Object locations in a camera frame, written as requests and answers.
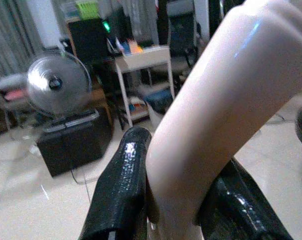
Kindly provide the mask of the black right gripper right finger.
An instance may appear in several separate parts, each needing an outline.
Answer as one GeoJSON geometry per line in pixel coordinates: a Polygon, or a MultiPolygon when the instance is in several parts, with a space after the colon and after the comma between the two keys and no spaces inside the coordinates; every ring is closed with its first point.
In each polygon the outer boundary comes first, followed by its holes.
{"type": "Polygon", "coordinates": [[[210,186],[197,215],[206,240],[290,240],[263,192],[232,158],[210,186]]]}

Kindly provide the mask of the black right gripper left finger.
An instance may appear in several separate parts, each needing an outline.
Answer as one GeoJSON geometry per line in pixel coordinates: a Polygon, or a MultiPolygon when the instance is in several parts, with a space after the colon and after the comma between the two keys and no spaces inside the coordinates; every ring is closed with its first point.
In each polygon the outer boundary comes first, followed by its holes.
{"type": "Polygon", "coordinates": [[[79,239],[147,239],[146,155],[152,135],[128,129],[97,180],[79,239]]]}

